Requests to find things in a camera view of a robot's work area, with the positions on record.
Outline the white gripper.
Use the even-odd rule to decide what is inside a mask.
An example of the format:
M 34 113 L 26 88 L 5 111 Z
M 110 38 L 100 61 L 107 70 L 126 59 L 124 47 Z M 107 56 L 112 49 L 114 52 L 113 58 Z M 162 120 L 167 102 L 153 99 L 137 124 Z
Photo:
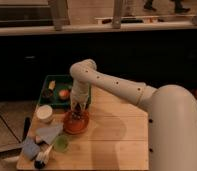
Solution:
M 80 106 L 81 110 L 84 111 L 87 106 L 87 101 L 89 98 L 89 88 L 88 87 L 76 87 L 73 86 L 70 93 L 70 106 L 74 110 L 77 105 Z

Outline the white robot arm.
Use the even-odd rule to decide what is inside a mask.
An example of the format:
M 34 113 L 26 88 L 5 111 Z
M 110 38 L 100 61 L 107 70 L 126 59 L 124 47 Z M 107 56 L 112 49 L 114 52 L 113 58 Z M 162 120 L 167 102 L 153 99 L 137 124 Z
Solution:
M 94 85 L 148 114 L 149 171 L 197 171 L 197 101 L 184 87 L 154 88 L 103 74 L 92 59 L 70 67 L 71 105 L 84 107 Z

